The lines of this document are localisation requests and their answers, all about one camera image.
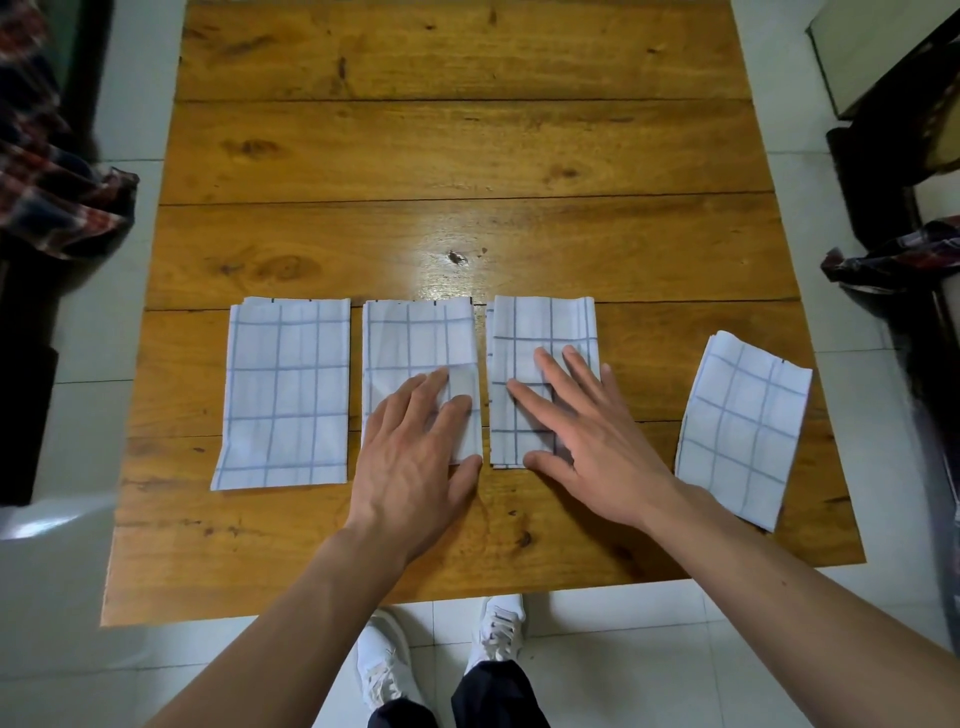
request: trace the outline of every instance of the table surface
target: table surface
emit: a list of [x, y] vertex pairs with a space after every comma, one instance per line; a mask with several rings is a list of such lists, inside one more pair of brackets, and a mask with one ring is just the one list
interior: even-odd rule
[[[815, 366], [726, 4], [188, 7], [103, 623], [258, 614], [346, 516], [348, 484], [209, 490], [232, 303], [351, 298], [352, 473], [363, 301], [472, 296], [482, 352], [498, 293], [593, 296], [667, 462], [718, 329]], [[816, 378], [771, 538], [864, 559]], [[683, 577], [485, 467], [389, 600]]]

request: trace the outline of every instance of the person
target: person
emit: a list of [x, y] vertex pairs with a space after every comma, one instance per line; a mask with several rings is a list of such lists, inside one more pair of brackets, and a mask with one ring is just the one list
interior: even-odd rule
[[[960, 725], [960, 662], [830, 581], [675, 478], [636, 427], [609, 366], [596, 378], [571, 347], [569, 374], [535, 358], [560, 408], [511, 381], [511, 395], [569, 447], [572, 465], [528, 452], [524, 465], [588, 508], [644, 531], [719, 606], [817, 726]], [[375, 611], [404, 569], [468, 506], [481, 458], [448, 477], [470, 410], [457, 397], [426, 423], [446, 371], [415, 376], [367, 422], [346, 523], [303, 575], [153, 720], [151, 728], [310, 726], [351, 647], [371, 728], [435, 726], [402, 631]], [[459, 728], [546, 726], [515, 657], [518, 595], [485, 602], [468, 671], [452, 698]]]

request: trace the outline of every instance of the forearm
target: forearm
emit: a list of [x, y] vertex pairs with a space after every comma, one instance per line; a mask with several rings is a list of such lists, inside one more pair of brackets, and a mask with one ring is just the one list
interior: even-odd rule
[[367, 618], [403, 571], [374, 529], [341, 530], [297, 582], [151, 728], [306, 728]]
[[956, 725], [960, 663], [681, 484], [653, 536], [819, 726]]

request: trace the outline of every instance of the folded cloth napkin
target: folded cloth napkin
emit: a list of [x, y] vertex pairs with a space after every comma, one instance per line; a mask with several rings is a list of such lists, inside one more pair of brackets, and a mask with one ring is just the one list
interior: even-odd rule
[[773, 531], [812, 376], [726, 331], [710, 336], [686, 404], [677, 477]]
[[552, 431], [520, 407], [507, 392], [515, 378], [542, 397], [565, 406], [534, 363], [544, 347], [566, 370], [561, 355], [572, 345], [600, 376], [593, 299], [497, 296], [487, 306], [487, 383], [490, 393], [490, 459], [494, 468], [522, 468], [523, 455], [547, 450], [567, 455]]
[[457, 395], [470, 395], [473, 410], [453, 452], [459, 463], [483, 454], [480, 375], [468, 297], [445, 301], [367, 301], [363, 307], [363, 423], [411, 376], [448, 367], [450, 379], [437, 409]]
[[230, 307], [211, 490], [347, 482], [350, 301]]

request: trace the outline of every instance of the wrist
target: wrist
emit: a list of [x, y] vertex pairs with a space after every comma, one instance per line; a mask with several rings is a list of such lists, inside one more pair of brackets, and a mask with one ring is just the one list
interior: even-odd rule
[[671, 487], [665, 489], [646, 514], [642, 530], [663, 544], [687, 529], [705, 514], [713, 495], [704, 488], [672, 477]]
[[321, 560], [322, 552], [329, 548], [346, 554], [351, 564], [364, 574], [389, 583], [389, 588], [399, 581], [407, 567], [401, 549], [396, 548], [384, 529], [374, 521], [348, 520], [323, 543], [314, 562]]
[[654, 539], [657, 539], [664, 529], [674, 527], [690, 515], [691, 501], [696, 499], [699, 493], [709, 497], [709, 493], [703, 488], [688, 485], [673, 474], [658, 478], [656, 485], [645, 482], [639, 490], [646, 498], [642, 507], [637, 508], [634, 527]]

